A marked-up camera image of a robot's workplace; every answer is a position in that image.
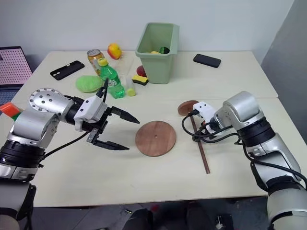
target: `red object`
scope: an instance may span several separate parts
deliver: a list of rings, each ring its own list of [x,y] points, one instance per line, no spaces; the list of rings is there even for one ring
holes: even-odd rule
[[[143,66],[139,66],[139,67],[136,69],[136,73],[137,73],[139,76],[147,77]]]
[[[6,104],[0,106],[0,111],[9,117],[15,116],[21,112],[18,107],[11,102],[7,102]]]
[[[159,205],[153,205],[153,206],[151,206],[150,210],[151,210],[152,212],[157,212],[157,211],[159,210]]]

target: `green vegetable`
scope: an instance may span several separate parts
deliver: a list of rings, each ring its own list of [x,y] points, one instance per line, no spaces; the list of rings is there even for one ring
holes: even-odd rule
[[[95,92],[103,85],[99,76],[83,75],[76,80],[76,88],[81,92]]]

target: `phone case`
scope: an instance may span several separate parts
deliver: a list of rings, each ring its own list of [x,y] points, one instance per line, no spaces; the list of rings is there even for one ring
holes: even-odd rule
[[[73,61],[72,63],[67,64],[66,66],[63,66],[61,68],[58,68],[50,72],[50,75],[59,81],[82,68],[84,68],[83,63],[79,61]]]

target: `green fruit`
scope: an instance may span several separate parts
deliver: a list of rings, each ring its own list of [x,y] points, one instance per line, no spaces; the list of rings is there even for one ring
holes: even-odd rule
[[[169,48],[166,48],[166,47],[161,47],[159,52],[161,54],[168,54],[169,53]]]

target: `round wooden board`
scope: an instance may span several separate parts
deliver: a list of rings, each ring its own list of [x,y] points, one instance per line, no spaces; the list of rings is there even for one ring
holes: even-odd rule
[[[196,104],[196,103],[198,103],[198,101],[191,100],[191,101],[187,101],[187,102],[180,104],[179,107],[178,107],[179,115],[180,116],[188,115],[188,113],[193,110],[193,105]]]
[[[149,157],[166,154],[172,149],[175,142],[175,130],[164,121],[151,121],[143,125],[135,137],[139,151]]]

